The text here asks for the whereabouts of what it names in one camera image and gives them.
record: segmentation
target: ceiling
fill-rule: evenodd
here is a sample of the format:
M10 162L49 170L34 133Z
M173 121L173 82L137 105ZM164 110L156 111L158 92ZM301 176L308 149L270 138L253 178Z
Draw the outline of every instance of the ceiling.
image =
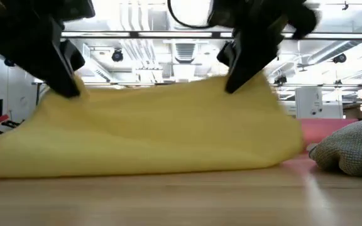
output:
M93 0L96 17L66 24L67 31L182 31L167 11L166 0ZM317 10L320 23L315 32L362 33L362 1L307 1ZM204 24L210 0L173 0L174 12L188 24ZM213 31L227 29L215 27ZM89 60L91 70L83 70L87 82L106 79L122 82L186 82L227 73L227 67L216 60L224 40L74 40ZM123 61L114 62L115 49L121 49ZM280 43L278 58L265 68L269 81L285 75L287 83L343 84L362 83L361 41L285 40ZM332 58L344 53L344 63ZM293 100L294 88L279 88L280 95ZM324 88L324 99L362 99L361 88Z

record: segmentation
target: black cable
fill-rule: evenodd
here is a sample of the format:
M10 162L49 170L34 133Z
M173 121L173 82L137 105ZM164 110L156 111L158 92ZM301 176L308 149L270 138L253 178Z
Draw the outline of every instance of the black cable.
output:
M207 29L207 28L213 28L214 27L213 25L196 26L196 25L189 25L189 24L183 23L175 16L175 14L173 12L173 8L171 6L171 0L167 0L167 7L168 7L168 12L170 12L170 15L173 17L173 19L177 23L181 24L184 27L193 28L193 29Z

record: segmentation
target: desk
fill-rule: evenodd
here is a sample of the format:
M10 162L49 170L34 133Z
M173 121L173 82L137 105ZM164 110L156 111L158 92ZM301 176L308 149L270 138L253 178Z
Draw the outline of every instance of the desk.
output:
M1 180L1 226L360 226L362 178L301 156L251 171Z

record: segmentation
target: yellow cloth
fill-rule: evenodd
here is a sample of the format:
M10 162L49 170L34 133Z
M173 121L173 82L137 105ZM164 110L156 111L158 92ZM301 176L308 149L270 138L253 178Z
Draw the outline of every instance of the yellow cloth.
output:
M143 89L49 92L0 136L0 178L133 175L265 168L302 150L259 73L236 93L226 77Z

